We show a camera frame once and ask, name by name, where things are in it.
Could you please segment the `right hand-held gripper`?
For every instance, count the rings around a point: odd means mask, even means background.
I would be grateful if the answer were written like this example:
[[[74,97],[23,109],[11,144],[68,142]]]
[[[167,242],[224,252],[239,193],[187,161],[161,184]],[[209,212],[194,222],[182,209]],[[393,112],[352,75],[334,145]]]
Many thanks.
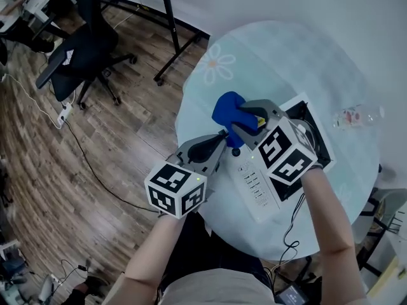
[[[265,128],[256,130],[242,123],[231,125],[244,144],[254,150],[254,164],[263,175],[291,185],[317,162],[306,134],[289,118],[280,117],[280,108],[274,102],[250,100],[239,109],[268,120]]]

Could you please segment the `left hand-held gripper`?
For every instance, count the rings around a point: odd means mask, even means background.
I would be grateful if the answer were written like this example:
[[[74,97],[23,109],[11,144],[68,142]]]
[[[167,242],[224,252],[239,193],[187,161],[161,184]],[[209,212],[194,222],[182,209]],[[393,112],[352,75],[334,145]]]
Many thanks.
[[[186,141],[167,160],[158,162],[144,180],[149,204],[165,215],[183,218],[214,194],[209,178],[226,149],[226,132]]]

